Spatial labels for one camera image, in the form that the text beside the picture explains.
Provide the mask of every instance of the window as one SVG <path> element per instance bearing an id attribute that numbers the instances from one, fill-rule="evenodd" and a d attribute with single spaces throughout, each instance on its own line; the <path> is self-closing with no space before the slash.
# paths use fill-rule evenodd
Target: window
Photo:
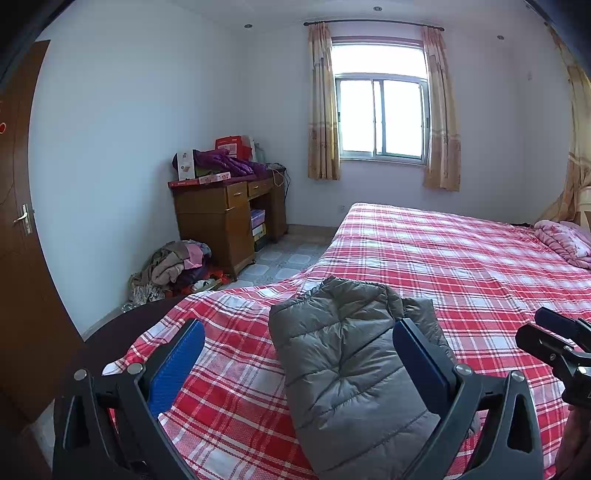
<path id="1" fill-rule="evenodd" d="M 419 43 L 333 42 L 341 158 L 426 163 L 429 90 Z"/>

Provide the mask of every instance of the beige curtain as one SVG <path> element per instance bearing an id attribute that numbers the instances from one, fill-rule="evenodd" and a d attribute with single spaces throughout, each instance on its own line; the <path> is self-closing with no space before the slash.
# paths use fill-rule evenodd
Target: beige curtain
<path id="1" fill-rule="evenodd" d="M 431 141 L 424 185 L 432 189 L 460 190 L 460 135 L 457 130 L 453 86 L 447 68 L 441 32 L 423 27 L 423 44 L 431 103 Z"/>
<path id="2" fill-rule="evenodd" d="M 325 23 L 308 27 L 308 44 L 312 61 L 308 176 L 315 180 L 340 180 L 335 74 L 330 58 L 332 39 Z"/>
<path id="3" fill-rule="evenodd" d="M 591 185 L 591 83 L 556 32 L 550 29 L 550 33 L 568 74 L 573 116 L 573 133 L 564 190 L 540 217 L 559 222 L 574 218 L 579 192 Z"/>

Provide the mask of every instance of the bed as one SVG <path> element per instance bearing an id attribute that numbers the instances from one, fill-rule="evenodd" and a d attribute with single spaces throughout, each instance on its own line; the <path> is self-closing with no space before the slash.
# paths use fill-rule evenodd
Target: bed
<path id="1" fill-rule="evenodd" d="M 199 478 L 312 479 L 291 424 L 283 375 L 267 329 L 269 307 L 330 275 L 385 283 L 433 299 L 450 346 L 477 372 L 527 376 L 553 472 L 567 408 L 550 369 L 515 346 L 515 332 L 541 306 L 591 316 L 591 273 L 568 265 L 518 226 L 393 206 L 352 206 L 329 249 L 308 270 L 265 287 L 189 296 L 105 373 L 145 361 L 185 319 L 205 325 L 206 346 L 163 428 Z M 467 440 L 449 478 L 461 473 Z"/>

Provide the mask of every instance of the door handle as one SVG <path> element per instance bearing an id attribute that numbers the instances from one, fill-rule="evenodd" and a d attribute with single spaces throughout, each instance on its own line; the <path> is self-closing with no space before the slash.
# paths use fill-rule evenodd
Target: door handle
<path id="1" fill-rule="evenodd" d="M 29 221 L 29 210 L 26 203 L 22 206 L 22 215 L 14 220 L 12 224 L 16 225 L 18 222 L 23 222 L 25 224 L 25 235 L 30 235 L 32 230 L 31 222 Z"/>

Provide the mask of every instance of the white wall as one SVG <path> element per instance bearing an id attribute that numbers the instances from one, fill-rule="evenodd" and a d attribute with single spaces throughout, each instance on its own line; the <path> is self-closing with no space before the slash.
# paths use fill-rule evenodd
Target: white wall
<path id="1" fill-rule="evenodd" d="M 515 43 L 524 133 L 525 221 L 535 222 L 564 187 L 572 132 L 569 83 L 560 53 L 533 12 Z"/>
<path id="2" fill-rule="evenodd" d="M 51 39 L 30 128 L 47 265 L 82 333 L 178 239 L 170 158 L 234 134 L 241 42 L 164 0 L 77 0 Z"/>
<path id="3" fill-rule="evenodd" d="M 333 35 L 420 38 L 418 28 L 343 23 Z M 425 189 L 423 169 L 399 164 L 343 161 L 341 181 L 307 178 L 309 60 L 301 23 L 253 36 L 249 45 L 249 132 L 267 161 L 289 169 L 288 223 L 337 226 L 355 202 L 386 203 L 461 215 L 522 221 L 524 147 L 513 55 L 495 36 L 448 27 L 448 46 L 462 137 L 458 193 Z"/>

